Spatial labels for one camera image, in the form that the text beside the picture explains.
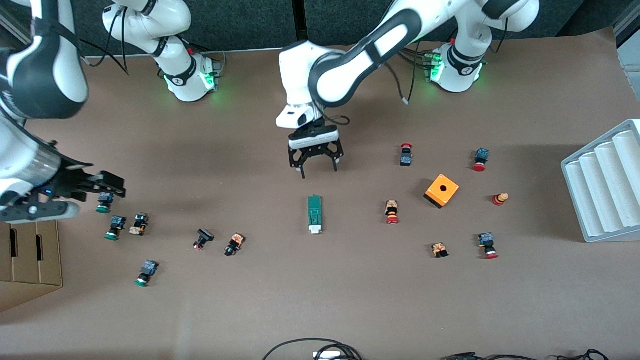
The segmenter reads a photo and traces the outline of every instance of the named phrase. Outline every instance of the dark gray wall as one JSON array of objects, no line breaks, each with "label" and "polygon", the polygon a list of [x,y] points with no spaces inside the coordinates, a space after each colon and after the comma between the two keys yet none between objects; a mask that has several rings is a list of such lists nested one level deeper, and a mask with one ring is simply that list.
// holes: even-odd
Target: dark gray wall
[{"label": "dark gray wall", "polygon": [[608,28],[630,3],[633,0],[585,0],[559,35],[581,35]]},{"label": "dark gray wall", "polygon": [[[392,0],[306,0],[309,40],[320,45],[355,44],[370,33],[381,20]],[[540,0],[540,14],[536,21],[521,33],[509,33],[507,38],[554,37],[567,23],[583,0]],[[445,41],[456,28],[452,19],[425,40]],[[494,37],[502,32],[494,30]]]},{"label": "dark gray wall", "polygon": [[[185,0],[191,8],[191,29],[183,37],[213,50],[282,47],[296,41],[292,0]],[[554,37],[558,33],[579,35],[605,28],[631,0],[540,0],[540,14],[522,33],[507,38]],[[102,9],[109,0],[74,1],[77,34],[104,46],[107,31],[102,26]],[[321,45],[349,45],[373,30],[391,0],[305,0],[307,33]],[[25,25],[30,23],[27,8],[4,2],[5,7]],[[456,28],[455,20],[443,24],[426,40],[444,41]],[[494,30],[494,38],[502,32]],[[109,50],[120,53],[120,42],[112,40]],[[127,53],[139,54],[133,46]],[[83,54],[99,51],[83,46]]]},{"label": "dark gray wall", "polygon": [[[263,49],[283,47],[296,41],[291,0],[185,0],[191,9],[191,28],[182,36],[212,50]],[[26,25],[31,10],[4,1],[6,8]],[[107,30],[102,25],[102,10],[109,0],[74,1],[76,33],[80,38],[104,46]],[[111,41],[109,51],[120,53],[120,42]],[[127,53],[139,54],[133,46]],[[83,46],[83,54],[99,54]]]}]

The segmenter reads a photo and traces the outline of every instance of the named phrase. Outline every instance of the white connector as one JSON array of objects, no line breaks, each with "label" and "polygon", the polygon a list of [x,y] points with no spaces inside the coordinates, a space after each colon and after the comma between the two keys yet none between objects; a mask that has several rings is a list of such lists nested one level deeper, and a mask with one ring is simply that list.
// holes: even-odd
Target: white connector
[{"label": "white connector", "polygon": [[[318,352],[314,351],[313,359],[316,358],[317,354]],[[318,360],[332,360],[336,357],[340,357],[341,355],[342,353],[339,351],[323,351],[322,354],[320,354],[320,357],[318,357]]]}]

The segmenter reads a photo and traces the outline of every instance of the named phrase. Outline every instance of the cardboard box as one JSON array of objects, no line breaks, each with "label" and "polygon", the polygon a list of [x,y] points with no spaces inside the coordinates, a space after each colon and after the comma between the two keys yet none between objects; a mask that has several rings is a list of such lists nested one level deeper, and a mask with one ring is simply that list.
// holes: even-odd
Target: cardboard box
[{"label": "cardboard box", "polygon": [[0,312],[60,288],[58,223],[0,222]]}]

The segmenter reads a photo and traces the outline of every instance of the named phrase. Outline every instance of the black cable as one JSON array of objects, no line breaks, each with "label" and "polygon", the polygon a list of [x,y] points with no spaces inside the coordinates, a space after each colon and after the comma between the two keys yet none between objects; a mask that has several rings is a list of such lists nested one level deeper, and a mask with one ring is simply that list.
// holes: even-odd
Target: black cable
[{"label": "black cable", "polygon": [[[108,55],[108,56],[109,56],[113,61],[115,61],[115,62],[116,62],[116,64],[118,64],[118,66],[122,69],[122,71],[124,71],[127,75],[129,75],[129,72],[128,72],[128,71],[127,71],[127,70],[122,66],[122,64],[118,61],[118,59],[116,59],[116,58],[115,58],[115,56],[113,56],[109,51],[106,51],[105,49],[103,49],[103,48],[99,47],[98,45],[94,44],[93,42],[89,42],[89,41],[87,41],[87,40],[83,40],[83,39],[80,39],[80,41],[81,41],[82,43],[84,43],[84,44],[87,44],[87,45],[89,45],[89,46],[91,46],[91,47],[94,47],[94,48],[96,48],[96,49],[98,49],[98,50],[102,51],[102,53],[104,54],[104,56],[103,56],[103,57],[106,57],[106,56]],[[98,67],[98,65],[100,65],[100,63],[101,63],[102,61],[99,61],[99,62],[98,62],[98,63],[96,63],[96,64],[92,64],[92,63],[90,63],[88,60],[86,60],[86,59],[85,59],[85,62],[87,63],[87,65],[89,65],[89,66],[91,66],[91,67]]]},{"label": "black cable", "polygon": [[[345,116],[345,115],[336,115],[336,116],[332,116],[332,117],[326,117],[325,116],[324,119],[326,121],[328,121],[328,122],[334,123],[334,124],[339,125],[339,126],[347,126],[347,125],[349,125],[351,123],[351,119],[349,119],[349,117]],[[344,119],[345,121],[344,122],[336,121],[338,119]]]},{"label": "black cable", "polygon": [[449,35],[449,37],[447,38],[446,42],[450,42],[451,41],[451,39],[453,38],[453,34],[455,34],[457,30],[458,30],[458,27],[456,26],[456,29],[451,33],[451,35]]},{"label": "black cable", "polygon": [[498,360],[498,359],[536,360],[530,357],[520,356],[520,355],[496,355],[492,357],[487,357],[486,360]]},{"label": "black cable", "polygon": [[[198,44],[196,44],[196,43],[194,43],[194,42],[189,42],[189,41],[187,41],[187,40],[184,40],[182,37],[180,37],[180,36],[178,36],[178,35],[176,35],[176,37],[177,37],[178,39],[180,39],[180,41],[181,41],[184,45],[190,45],[190,46],[193,46],[193,47],[198,48],[198,49],[199,49],[199,50],[201,50],[201,51],[207,51],[207,52],[209,52],[209,53],[214,53],[214,51],[213,51],[212,49],[209,49],[208,47],[204,47],[204,46],[202,46],[202,45],[198,45]],[[223,51],[223,52],[222,52],[222,55],[224,55],[225,59],[224,59],[223,61],[226,63],[226,62],[227,62],[227,54]],[[221,67],[221,69],[220,69],[220,73],[222,73],[222,70],[224,70],[224,68],[225,68],[225,66],[224,66],[224,64],[223,64],[223,65],[222,65],[222,67]]]},{"label": "black cable", "polygon": [[342,343],[330,344],[330,345],[324,346],[323,348],[321,348],[316,352],[316,356],[314,357],[314,360],[319,360],[323,352],[330,350],[332,348],[336,348],[344,353],[344,356],[340,356],[341,359],[362,360],[362,356],[360,356],[360,353],[356,349]]},{"label": "black cable", "polygon": [[129,73],[129,68],[127,67],[127,55],[124,53],[124,18],[125,15],[127,15],[127,10],[129,8],[124,8],[124,11],[122,12],[122,40],[120,43],[120,50],[122,52],[122,63],[124,63],[124,69],[127,72],[127,74]]},{"label": "black cable", "polygon": [[269,357],[269,355],[271,355],[271,353],[273,353],[274,351],[278,350],[280,347],[283,347],[285,345],[288,344],[293,344],[293,343],[301,343],[303,341],[323,341],[326,343],[332,343],[334,345],[344,345],[339,341],[335,341],[335,340],[331,340],[331,339],[322,339],[322,338],[302,338],[302,339],[295,339],[295,340],[289,340],[289,341],[285,341],[283,343],[280,343],[278,345],[276,345],[275,347],[273,347],[271,350],[269,350],[269,352],[262,358],[262,360],[266,360],[267,357]]},{"label": "black cable", "polygon": [[409,97],[406,98],[406,104],[411,102],[411,95],[413,95],[413,86],[415,84],[415,68],[418,62],[418,49],[420,49],[421,41],[418,41],[418,45],[415,47],[415,54],[413,56],[413,75],[411,76],[411,89],[409,89]]},{"label": "black cable", "polygon": [[593,360],[593,358],[591,357],[591,355],[593,354],[599,355],[600,357],[602,357],[603,360],[609,360],[609,358],[605,354],[599,352],[594,348],[587,350],[587,352],[584,353],[584,355],[578,355],[574,357],[566,357],[566,356],[558,355],[558,356],[554,356],[554,358],[556,360]]},{"label": "black cable", "polygon": [[389,65],[388,63],[385,63],[385,66],[387,67],[387,69],[389,69],[389,72],[391,72],[391,74],[394,76],[394,79],[396,80],[396,85],[398,87],[398,93],[400,94],[400,99],[404,101],[404,96],[402,95],[402,87],[400,86],[400,80],[398,79],[398,75],[394,71],[394,68],[391,67],[391,65]]},{"label": "black cable", "polygon": [[[403,53],[397,53],[397,55],[400,57],[400,59],[413,64],[413,60],[407,58]],[[416,64],[416,66],[418,67],[418,69],[422,69],[422,70],[426,70],[425,66],[423,64]]]},{"label": "black cable", "polygon": [[[114,18],[113,21],[111,22],[111,27],[109,28],[109,35],[107,37],[107,44],[105,44],[105,46],[104,46],[105,49],[109,49],[109,42],[111,41],[111,34],[113,33],[113,26],[115,24],[116,24],[116,22],[115,22],[115,18]],[[96,64],[88,63],[89,66],[91,66],[91,67],[100,66],[100,64],[104,61],[104,59],[106,58],[107,55],[110,55],[110,57],[115,60],[113,55],[109,54],[105,49],[100,48],[98,45],[95,45],[93,43],[89,43],[88,41],[85,41],[85,40],[82,40],[82,39],[80,39],[80,41],[84,42],[87,45],[91,45],[93,47],[96,47],[97,49],[102,50],[102,57],[100,58],[100,61],[98,61]]]},{"label": "black cable", "polygon": [[500,42],[498,43],[498,48],[497,48],[495,51],[493,51],[493,48],[492,48],[492,47],[489,47],[489,49],[491,49],[491,52],[492,52],[492,53],[497,54],[497,53],[498,53],[498,51],[500,51],[500,47],[502,47],[502,43],[504,42],[504,39],[506,39],[506,38],[507,38],[507,29],[508,29],[508,28],[509,28],[509,18],[507,18],[507,19],[504,21],[504,32],[502,32],[502,39],[501,39],[501,40],[500,40]]}]

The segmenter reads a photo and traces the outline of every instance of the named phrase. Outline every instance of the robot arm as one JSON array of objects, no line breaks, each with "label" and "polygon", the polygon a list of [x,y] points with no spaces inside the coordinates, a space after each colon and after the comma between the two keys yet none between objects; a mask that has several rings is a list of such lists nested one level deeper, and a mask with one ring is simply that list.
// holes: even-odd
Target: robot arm
[{"label": "robot arm", "polygon": [[219,63],[189,54],[176,34],[191,26],[191,12],[183,0],[114,0],[102,13],[104,27],[115,39],[153,56],[164,72],[169,91],[181,101],[200,100],[217,90]]},{"label": "robot arm", "polygon": [[[80,163],[27,132],[27,119],[67,119],[83,107],[88,87],[80,66],[70,0],[31,0],[31,45],[0,51],[0,221],[18,224],[70,218],[86,192],[124,196],[124,180],[85,174]],[[47,202],[41,203],[42,194]]]},{"label": "robot arm", "polygon": [[[503,28],[506,19],[514,17],[518,26],[510,26],[508,30],[524,29],[536,18],[539,7],[539,0],[395,0],[380,25],[346,53],[309,41],[283,49],[280,74],[287,92],[287,106],[276,124],[296,129],[289,137],[291,167],[301,171],[304,178],[304,161],[325,154],[332,158],[337,170],[336,163],[343,155],[342,146],[337,128],[324,126],[324,108],[346,104],[367,76],[410,43],[457,17],[460,25],[457,42],[465,47],[461,37],[469,37],[472,44],[465,50],[471,53],[455,52],[459,56],[452,57],[451,66],[446,70],[447,74],[457,70],[455,73],[464,77],[464,81],[442,74],[434,81],[446,90],[460,90],[470,86],[479,71],[478,64],[491,43],[488,26]],[[446,81],[453,86],[447,88],[443,85]],[[336,151],[329,150],[331,143],[337,146]]]}]

